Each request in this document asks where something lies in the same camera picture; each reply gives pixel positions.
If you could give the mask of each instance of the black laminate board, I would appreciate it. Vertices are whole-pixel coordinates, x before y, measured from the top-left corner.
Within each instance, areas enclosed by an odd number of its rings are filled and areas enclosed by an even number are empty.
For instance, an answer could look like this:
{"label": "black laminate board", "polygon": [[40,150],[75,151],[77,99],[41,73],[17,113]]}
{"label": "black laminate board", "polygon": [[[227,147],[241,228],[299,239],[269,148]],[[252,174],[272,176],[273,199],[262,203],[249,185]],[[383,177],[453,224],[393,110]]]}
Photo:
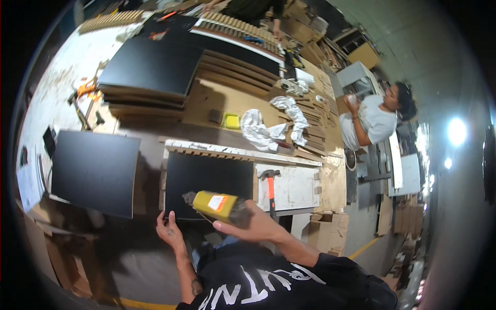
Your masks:
{"label": "black laminate board", "polygon": [[52,194],[71,204],[132,218],[140,139],[63,131],[52,158]]}
{"label": "black laminate board", "polygon": [[253,198],[253,162],[170,152],[165,185],[166,214],[182,220],[203,220],[185,204],[183,194],[208,190]]}
{"label": "black laminate board", "polygon": [[164,46],[158,42],[148,38],[124,42],[97,83],[150,90],[177,98],[187,96],[203,50],[181,44]]}
{"label": "black laminate board", "polygon": [[[155,14],[154,17],[161,16],[162,14],[158,13]],[[279,64],[265,56],[222,40],[190,33],[189,30],[198,21],[198,18],[196,17],[176,14],[161,23],[154,21],[154,17],[148,19],[143,26],[143,30],[136,37],[131,38],[128,41],[148,38],[152,32],[159,33],[167,30],[164,37],[160,41],[156,41],[157,44],[162,45],[164,49],[181,44],[192,48],[211,50],[250,63],[275,76],[279,76]]]}

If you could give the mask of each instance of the ceiling light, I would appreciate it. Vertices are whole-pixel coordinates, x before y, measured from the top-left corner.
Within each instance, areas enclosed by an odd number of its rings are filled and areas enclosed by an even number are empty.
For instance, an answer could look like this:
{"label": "ceiling light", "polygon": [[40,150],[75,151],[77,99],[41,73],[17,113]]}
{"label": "ceiling light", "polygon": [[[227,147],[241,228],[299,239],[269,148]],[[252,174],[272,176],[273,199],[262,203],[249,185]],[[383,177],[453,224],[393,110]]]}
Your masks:
{"label": "ceiling light", "polygon": [[446,158],[446,161],[444,162],[444,166],[446,168],[451,168],[451,166],[453,165],[453,161],[451,160],[451,158]]}
{"label": "ceiling light", "polygon": [[448,125],[449,140],[453,145],[458,146],[465,141],[467,128],[461,119],[452,119]]}

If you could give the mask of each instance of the dark curly hair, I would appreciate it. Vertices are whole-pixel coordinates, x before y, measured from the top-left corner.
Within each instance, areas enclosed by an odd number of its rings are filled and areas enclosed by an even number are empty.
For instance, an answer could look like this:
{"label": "dark curly hair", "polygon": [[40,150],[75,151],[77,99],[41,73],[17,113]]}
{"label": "dark curly hair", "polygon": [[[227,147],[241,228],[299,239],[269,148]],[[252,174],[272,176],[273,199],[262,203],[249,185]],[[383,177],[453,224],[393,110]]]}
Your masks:
{"label": "dark curly hair", "polygon": [[396,82],[398,86],[398,103],[401,108],[398,109],[402,121],[409,121],[417,114],[417,106],[412,97],[412,90],[409,85],[403,82]]}

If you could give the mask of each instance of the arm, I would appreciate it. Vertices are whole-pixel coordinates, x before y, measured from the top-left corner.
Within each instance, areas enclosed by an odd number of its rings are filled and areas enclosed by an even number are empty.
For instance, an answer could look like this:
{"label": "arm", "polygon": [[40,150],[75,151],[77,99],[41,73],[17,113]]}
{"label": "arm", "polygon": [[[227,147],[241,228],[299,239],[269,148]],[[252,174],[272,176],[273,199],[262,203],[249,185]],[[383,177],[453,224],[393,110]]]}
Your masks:
{"label": "arm", "polygon": [[274,12],[274,36],[277,38],[277,41],[280,42],[282,40],[282,32],[281,32],[281,19],[282,12],[284,10],[284,2],[282,0],[273,0],[272,1],[272,11]]}
{"label": "arm", "polygon": [[360,146],[371,145],[372,142],[369,139],[369,135],[365,132],[362,124],[360,123],[360,119],[358,118],[358,109],[360,108],[360,101],[355,99],[356,103],[350,102],[349,96],[344,98],[344,102],[346,106],[351,112],[351,116],[353,117],[353,127],[355,128],[355,133],[357,134],[358,143]]}
{"label": "arm", "polygon": [[267,213],[257,207],[253,200],[247,200],[246,204],[253,214],[248,229],[239,229],[220,221],[213,223],[214,228],[222,233],[250,242],[272,242],[280,249],[288,261],[308,267],[315,266],[320,251],[288,233],[282,226],[274,222]]}
{"label": "arm", "polygon": [[206,5],[206,6],[204,6],[204,7],[201,9],[201,11],[202,11],[203,13],[210,12],[210,11],[213,9],[214,5],[216,5],[216,4],[218,4],[218,3],[221,3],[221,2],[223,2],[223,1],[225,1],[225,0],[212,0],[212,1],[210,1],[210,2]]}
{"label": "arm", "polygon": [[164,215],[165,211],[162,211],[157,217],[157,234],[174,250],[179,282],[181,284],[182,302],[191,304],[196,295],[201,293],[203,287],[198,281],[198,277],[189,259],[183,234],[176,224],[174,211],[169,213],[169,221],[166,225],[164,225]]}

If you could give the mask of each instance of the yellow container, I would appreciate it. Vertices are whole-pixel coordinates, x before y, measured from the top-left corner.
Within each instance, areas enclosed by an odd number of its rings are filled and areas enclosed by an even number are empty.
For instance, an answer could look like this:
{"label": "yellow container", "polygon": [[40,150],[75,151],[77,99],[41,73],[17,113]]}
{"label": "yellow container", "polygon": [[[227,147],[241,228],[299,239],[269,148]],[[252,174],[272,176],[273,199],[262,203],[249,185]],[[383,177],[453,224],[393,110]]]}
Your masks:
{"label": "yellow container", "polygon": [[193,200],[193,208],[219,221],[230,223],[229,215],[237,200],[237,196],[201,190]]}
{"label": "yellow container", "polygon": [[229,129],[240,129],[240,116],[233,113],[224,113],[222,125]]}

